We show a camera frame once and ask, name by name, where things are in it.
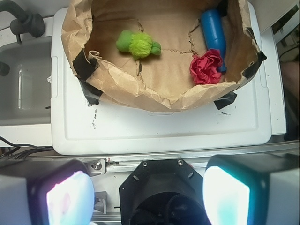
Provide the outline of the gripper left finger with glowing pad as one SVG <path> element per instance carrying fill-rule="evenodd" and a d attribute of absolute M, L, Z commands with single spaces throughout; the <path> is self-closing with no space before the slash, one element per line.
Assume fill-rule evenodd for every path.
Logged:
<path fill-rule="evenodd" d="M 79 160 L 2 160 L 2 225 L 88 225 L 95 190 Z"/>

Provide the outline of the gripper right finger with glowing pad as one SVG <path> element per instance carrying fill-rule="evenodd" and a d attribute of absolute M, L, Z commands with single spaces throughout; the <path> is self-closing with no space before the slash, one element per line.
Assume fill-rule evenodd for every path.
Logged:
<path fill-rule="evenodd" d="M 213 225 L 298 225 L 300 157 L 214 155 L 206 166 L 202 193 Z"/>

